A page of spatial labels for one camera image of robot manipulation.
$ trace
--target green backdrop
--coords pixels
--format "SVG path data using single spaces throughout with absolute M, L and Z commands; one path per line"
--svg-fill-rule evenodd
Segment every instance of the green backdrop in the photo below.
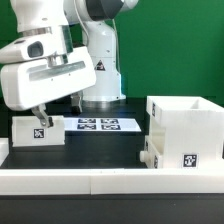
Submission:
M 0 3 L 0 47 L 17 37 Z M 129 97 L 203 96 L 224 105 L 224 1 L 139 0 L 117 18 L 123 90 Z M 72 28 L 74 40 L 80 28 Z

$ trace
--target warning label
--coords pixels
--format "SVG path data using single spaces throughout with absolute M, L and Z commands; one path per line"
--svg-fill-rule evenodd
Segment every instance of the warning label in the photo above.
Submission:
M 103 64 L 103 62 L 101 60 L 96 65 L 95 70 L 97 70 L 97 71 L 106 71 L 106 69 L 104 67 L 104 64 Z

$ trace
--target white box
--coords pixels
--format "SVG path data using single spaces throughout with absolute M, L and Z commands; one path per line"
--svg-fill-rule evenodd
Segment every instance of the white box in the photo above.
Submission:
M 222 107 L 201 97 L 150 96 L 147 112 L 148 168 L 224 168 Z

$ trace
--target white platform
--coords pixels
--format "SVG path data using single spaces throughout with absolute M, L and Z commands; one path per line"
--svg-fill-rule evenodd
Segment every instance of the white platform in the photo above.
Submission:
M 1 170 L 0 195 L 224 193 L 222 170 Z

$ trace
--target small white block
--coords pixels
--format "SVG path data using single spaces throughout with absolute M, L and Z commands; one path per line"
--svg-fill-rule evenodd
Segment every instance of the small white block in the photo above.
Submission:
M 13 117 L 13 147 L 64 145 L 64 117 L 52 116 L 52 119 L 54 126 L 46 128 L 35 116 Z

